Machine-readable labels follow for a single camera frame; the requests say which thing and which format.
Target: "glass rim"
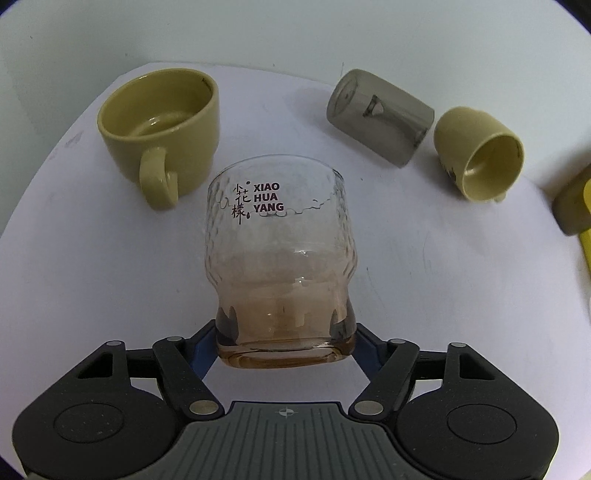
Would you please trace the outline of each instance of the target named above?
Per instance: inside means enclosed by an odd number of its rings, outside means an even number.
[[[244,158],[243,160],[239,160],[231,165],[228,165],[226,168],[224,168],[220,173],[218,173],[213,178],[213,180],[209,183],[209,187],[207,189],[210,190],[212,185],[216,182],[216,180],[219,177],[221,177],[223,174],[225,174],[228,170],[231,170],[232,168],[237,167],[238,165],[245,163],[245,162],[250,162],[252,160],[261,160],[263,158],[268,158],[268,157],[291,157],[291,158],[295,158],[297,160],[306,160],[306,161],[311,161],[314,163],[319,163],[320,165],[328,168],[329,170],[332,170],[332,172],[334,172],[334,174],[337,175],[342,181],[345,181],[343,176],[339,173],[338,170],[335,170],[333,167],[328,165],[328,163],[325,163],[321,160],[317,160],[317,159],[311,158],[311,157],[304,157],[303,155],[293,155],[290,153],[271,153],[271,154],[265,154],[265,155],[257,155],[256,157]]]

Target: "yellow mug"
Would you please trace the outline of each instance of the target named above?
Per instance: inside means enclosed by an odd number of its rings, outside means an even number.
[[[486,112],[465,106],[448,110],[433,141],[443,168],[472,202],[500,202],[523,168],[521,141]]]
[[[219,143],[217,84],[197,70],[151,72],[111,94],[97,123],[121,173],[154,210],[167,210],[209,175]]]

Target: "white table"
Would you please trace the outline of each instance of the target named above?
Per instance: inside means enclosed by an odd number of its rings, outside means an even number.
[[[18,413],[106,340],[146,348],[192,335],[215,315],[203,268],[206,188],[155,213],[100,138],[106,96],[68,130],[0,238],[0,453],[14,465]],[[501,204],[464,201],[428,136],[397,169],[325,118],[332,88],[276,73],[201,66],[220,88],[222,137],[211,177],[268,153],[323,160],[344,178],[359,267],[350,296],[359,321],[423,349],[469,343],[556,419],[548,480],[591,468],[591,285],[576,238],[559,231],[542,193],[521,179]],[[218,361],[206,377],[231,399],[331,400],[366,384],[352,359],[279,371]]]

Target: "transparent glass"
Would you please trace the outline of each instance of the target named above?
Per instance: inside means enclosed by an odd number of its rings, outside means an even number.
[[[227,364],[296,367],[353,351],[357,253],[336,170],[293,155],[228,167],[209,186],[205,262]]]

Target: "textured glass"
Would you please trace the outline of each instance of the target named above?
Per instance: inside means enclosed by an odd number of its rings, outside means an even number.
[[[267,155],[230,166],[209,186],[206,270],[227,364],[295,367],[349,355],[356,266],[343,177],[329,166]]]

